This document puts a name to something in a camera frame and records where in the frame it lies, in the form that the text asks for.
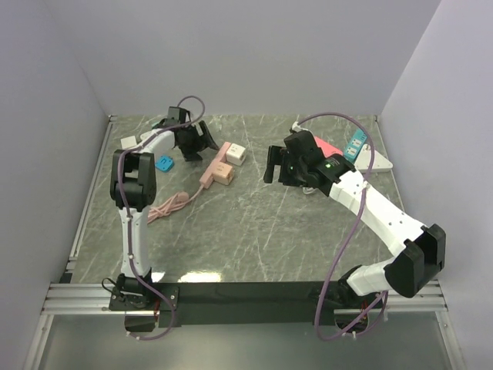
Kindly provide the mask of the pink power strip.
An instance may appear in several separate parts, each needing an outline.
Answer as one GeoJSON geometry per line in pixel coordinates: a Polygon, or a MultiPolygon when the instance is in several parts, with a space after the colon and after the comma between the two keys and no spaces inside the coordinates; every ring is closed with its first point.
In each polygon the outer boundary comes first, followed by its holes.
{"type": "Polygon", "coordinates": [[[216,153],[215,157],[209,164],[209,166],[206,168],[205,172],[203,175],[200,177],[200,185],[204,189],[208,189],[210,185],[213,183],[213,172],[217,168],[217,166],[220,163],[225,163],[226,162],[226,152],[230,148],[231,143],[230,142],[225,142],[218,152],[216,153]]]}

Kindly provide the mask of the pink cube adapter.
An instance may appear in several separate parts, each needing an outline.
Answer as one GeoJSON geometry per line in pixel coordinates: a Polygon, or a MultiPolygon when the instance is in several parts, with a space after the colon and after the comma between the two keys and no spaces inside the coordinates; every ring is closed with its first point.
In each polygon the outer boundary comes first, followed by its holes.
{"type": "Polygon", "coordinates": [[[234,168],[223,162],[219,162],[212,172],[213,180],[223,185],[229,185],[234,178],[234,168]]]}

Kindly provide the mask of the blue plug adapter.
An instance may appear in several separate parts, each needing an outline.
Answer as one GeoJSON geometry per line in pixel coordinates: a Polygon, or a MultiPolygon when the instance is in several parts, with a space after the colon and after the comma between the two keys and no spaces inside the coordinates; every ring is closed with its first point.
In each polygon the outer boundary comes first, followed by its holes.
{"type": "Polygon", "coordinates": [[[170,156],[161,156],[155,162],[155,168],[161,172],[168,173],[174,167],[174,160],[170,156]]]}

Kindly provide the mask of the white cube adapter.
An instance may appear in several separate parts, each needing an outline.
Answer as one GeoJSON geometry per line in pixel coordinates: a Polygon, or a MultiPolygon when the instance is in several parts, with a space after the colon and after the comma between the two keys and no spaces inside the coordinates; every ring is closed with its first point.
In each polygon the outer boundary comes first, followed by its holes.
{"type": "Polygon", "coordinates": [[[234,166],[242,166],[246,159],[246,155],[247,152],[245,147],[231,143],[226,151],[226,161],[234,166]]]}

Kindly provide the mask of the pink triangular socket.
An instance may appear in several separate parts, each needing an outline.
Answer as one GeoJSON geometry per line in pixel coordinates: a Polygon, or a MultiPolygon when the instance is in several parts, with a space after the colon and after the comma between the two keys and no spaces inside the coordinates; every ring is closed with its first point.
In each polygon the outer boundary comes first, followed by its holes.
{"type": "Polygon", "coordinates": [[[314,140],[315,140],[315,143],[317,144],[317,146],[322,150],[322,152],[326,158],[328,158],[334,154],[338,154],[338,155],[343,154],[343,152],[341,150],[339,150],[335,146],[329,144],[328,142],[322,140],[319,136],[314,136],[314,140]]]}

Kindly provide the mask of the white square plug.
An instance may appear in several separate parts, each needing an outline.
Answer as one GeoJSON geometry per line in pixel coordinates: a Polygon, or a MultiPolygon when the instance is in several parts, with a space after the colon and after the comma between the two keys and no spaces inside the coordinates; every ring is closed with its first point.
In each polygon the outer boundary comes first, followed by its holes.
{"type": "Polygon", "coordinates": [[[139,142],[136,136],[126,136],[120,140],[122,150],[134,150],[139,147],[139,142]]]}

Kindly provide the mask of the teal power strip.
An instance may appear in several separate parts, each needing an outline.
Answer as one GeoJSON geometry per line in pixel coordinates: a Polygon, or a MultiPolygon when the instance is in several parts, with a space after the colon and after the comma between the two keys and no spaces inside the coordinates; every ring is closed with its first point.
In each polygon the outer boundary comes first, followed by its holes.
{"type": "Polygon", "coordinates": [[[354,163],[366,141],[367,135],[362,129],[357,129],[344,148],[344,158],[349,162],[354,163]]]}

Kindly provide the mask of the white triangular socket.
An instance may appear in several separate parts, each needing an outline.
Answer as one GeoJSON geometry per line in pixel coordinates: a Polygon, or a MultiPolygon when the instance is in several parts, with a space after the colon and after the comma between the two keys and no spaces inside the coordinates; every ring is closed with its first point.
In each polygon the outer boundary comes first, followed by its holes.
{"type": "MultiPolygon", "coordinates": [[[[354,167],[361,173],[366,173],[370,167],[371,162],[371,148],[364,146],[356,160],[354,161],[354,167]]],[[[393,169],[393,163],[379,152],[374,153],[374,162],[371,168],[372,173],[389,172],[393,169]]]]}

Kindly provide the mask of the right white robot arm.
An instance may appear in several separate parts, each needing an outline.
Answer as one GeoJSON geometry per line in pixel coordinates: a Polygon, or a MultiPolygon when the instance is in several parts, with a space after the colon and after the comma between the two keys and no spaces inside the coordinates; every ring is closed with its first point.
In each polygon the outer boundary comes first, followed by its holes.
{"type": "Polygon", "coordinates": [[[339,153],[325,156],[312,133],[301,130],[270,146],[265,183],[275,167],[284,186],[312,187],[354,213],[386,245],[392,257],[361,265],[338,288],[341,304],[354,308],[365,295],[393,290],[412,298],[444,268],[446,233],[437,224],[426,226],[408,216],[372,187],[363,174],[339,153]]]}

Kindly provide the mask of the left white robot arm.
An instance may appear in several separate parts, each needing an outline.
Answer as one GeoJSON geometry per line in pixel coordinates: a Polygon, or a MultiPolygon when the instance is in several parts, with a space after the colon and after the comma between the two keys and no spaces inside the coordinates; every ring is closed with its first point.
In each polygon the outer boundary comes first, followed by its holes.
{"type": "Polygon", "coordinates": [[[112,296],[138,310],[160,300],[153,286],[147,224],[157,193],[156,160],[174,148],[186,162],[201,161],[205,149],[219,149],[201,117],[193,119],[188,109],[171,106],[144,140],[115,151],[112,157],[109,192],[119,212],[123,248],[112,296]]]}

